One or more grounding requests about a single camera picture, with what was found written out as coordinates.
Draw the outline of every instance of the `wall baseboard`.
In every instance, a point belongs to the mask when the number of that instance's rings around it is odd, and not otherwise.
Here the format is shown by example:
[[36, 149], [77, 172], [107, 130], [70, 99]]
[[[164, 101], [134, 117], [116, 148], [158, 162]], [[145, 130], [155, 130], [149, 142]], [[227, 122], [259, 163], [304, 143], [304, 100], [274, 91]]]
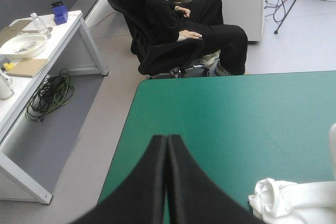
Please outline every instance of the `wall baseboard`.
[[85, 19], [86, 25], [90, 28], [113, 12], [115, 12], [115, 10], [110, 6], [107, 0], [98, 0]]

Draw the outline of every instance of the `white cloth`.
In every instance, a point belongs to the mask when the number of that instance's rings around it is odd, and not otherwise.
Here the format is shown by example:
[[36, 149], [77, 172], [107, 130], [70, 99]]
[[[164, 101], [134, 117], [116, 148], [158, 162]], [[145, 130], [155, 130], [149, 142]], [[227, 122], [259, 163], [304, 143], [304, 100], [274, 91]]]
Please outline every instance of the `white cloth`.
[[270, 224], [336, 224], [336, 182], [297, 184], [267, 178], [248, 197], [253, 213]]

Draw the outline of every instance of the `yellow object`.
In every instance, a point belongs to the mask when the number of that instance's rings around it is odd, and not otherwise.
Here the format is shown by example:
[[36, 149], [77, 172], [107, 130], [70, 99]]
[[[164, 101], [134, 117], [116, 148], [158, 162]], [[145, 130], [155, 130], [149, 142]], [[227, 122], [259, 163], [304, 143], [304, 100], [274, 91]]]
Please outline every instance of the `yellow object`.
[[5, 64], [3, 64], [3, 67], [6, 71], [9, 71], [14, 67], [14, 64], [13, 63], [5, 63]]

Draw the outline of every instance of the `green table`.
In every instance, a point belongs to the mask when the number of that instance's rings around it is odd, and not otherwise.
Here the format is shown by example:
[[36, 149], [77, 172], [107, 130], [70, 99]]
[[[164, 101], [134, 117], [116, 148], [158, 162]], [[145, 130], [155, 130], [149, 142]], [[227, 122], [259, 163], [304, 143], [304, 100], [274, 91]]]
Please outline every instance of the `green table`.
[[147, 80], [135, 95], [100, 201], [127, 177], [154, 134], [180, 134], [208, 176], [245, 208], [266, 177], [333, 180], [336, 71]]

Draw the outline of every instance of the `black pants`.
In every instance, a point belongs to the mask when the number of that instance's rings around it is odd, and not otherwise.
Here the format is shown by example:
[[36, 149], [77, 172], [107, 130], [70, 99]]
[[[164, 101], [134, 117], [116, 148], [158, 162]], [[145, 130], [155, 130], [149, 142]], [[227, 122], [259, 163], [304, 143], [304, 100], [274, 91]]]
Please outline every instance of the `black pants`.
[[202, 55], [221, 50], [220, 64], [231, 74], [244, 74], [247, 36], [242, 28], [224, 25], [221, 0], [193, 0], [181, 6], [191, 10], [190, 18], [181, 19], [183, 30], [202, 34]]

